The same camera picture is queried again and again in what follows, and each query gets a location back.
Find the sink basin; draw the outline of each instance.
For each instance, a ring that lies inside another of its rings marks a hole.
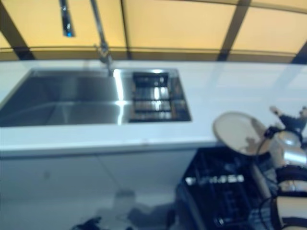
[[[0,127],[189,120],[175,69],[34,69],[0,104]]]

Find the wire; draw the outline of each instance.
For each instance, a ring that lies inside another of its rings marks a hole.
[[[272,179],[270,179],[266,174],[264,174],[264,172],[263,172],[263,171],[261,170],[261,168],[260,168],[259,154],[260,154],[260,150],[261,150],[262,146],[264,145],[264,143],[265,143],[267,140],[268,140],[267,138],[264,138],[264,139],[261,141],[261,143],[259,144],[259,146],[258,146],[258,148],[257,148],[257,151],[256,151],[256,158],[255,158],[256,160],[255,160],[255,161],[256,161],[256,165],[258,166],[258,168],[259,168],[261,174],[263,175],[263,177],[264,177],[268,182],[277,185],[277,182],[274,181],[274,180],[272,180]]]
[[[263,220],[263,216],[262,216],[261,210],[262,210],[263,205],[264,205],[268,200],[271,200],[271,197],[269,197],[269,198],[267,198],[267,199],[264,199],[264,200],[260,203],[259,208],[258,208],[258,214],[259,214],[259,217],[260,217],[260,221],[261,221],[262,225],[264,226],[264,228],[265,228],[266,230],[270,230],[270,229],[269,229],[269,227],[267,226],[267,224],[266,224],[266,223],[264,222],[264,220]]]

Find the plate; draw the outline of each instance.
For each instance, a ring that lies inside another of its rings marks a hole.
[[[213,131],[218,139],[232,150],[248,156],[255,156],[264,140],[266,127],[256,118],[240,112],[227,112],[220,115],[213,123]],[[269,149],[265,141],[259,154]]]

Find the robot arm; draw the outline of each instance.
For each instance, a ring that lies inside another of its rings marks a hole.
[[[271,110],[286,118],[281,119],[286,129],[273,135],[269,148],[279,186],[271,202],[272,225],[276,230],[307,230],[307,155],[301,149],[307,109],[303,107],[299,118]]]

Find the faucet spout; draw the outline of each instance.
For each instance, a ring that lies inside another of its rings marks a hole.
[[[99,55],[99,60],[106,64],[106,67],[108,69],[108,75],[110,77],[113,76],[113,70],[112,70],[112,56],[111,53],[109,51],[109,46],[106,42],[105,39],[105,35],[103,32],[103,27],[102,27],[102,23],[100,21],[100,16],[99,16],[99,11],[98,11],[98,7],[97,7],[97,3],[96,0],[90,0],[91,1],[91,5],[93,8],[93,12],[94,12],[94,17],[95,17],[95,22],[96,22],[96,26],[97,26],[97,30],[98,30],[98,34],[99,34],[99,40],[100,40],[100,46],[96,47],[98,55]],[[59,0],[60,2],[60,6],[61,6],[61,15],[62,15],[62,22],[63,22],[63,33],[65,36],[67,37],[74,37],[74,31],[73,31],[73,27],[72,27],[72,22],[71,22],[71,17],[70,17],[70,13],[69,13],[69,9],[68,9],[68,4],[66,2],[66,0]]]
[[[112,60],[112,56],[111,56],[111,53],[109,51],[109,46],[106,42],[105,35],[104,35],[104,32],[103,32],[103,27],[102,27],[102,24],[101,24],[101,21],[100,21],[100,16],[99,16],[96,0],[91,0],[91,4],[92,4],[93,12],[94,12],[94,17],[95,17],[95,22],[96,22],[98,34],[99,34],[99,37],[100,37],[100,48],[98,49],[99,60],[102,63],[106,64],[107,69],[108,69],[108,75],[110,77],[112,77],[113,76],[113,70],[111,68],[111,64],[112,64],[113,60]]]

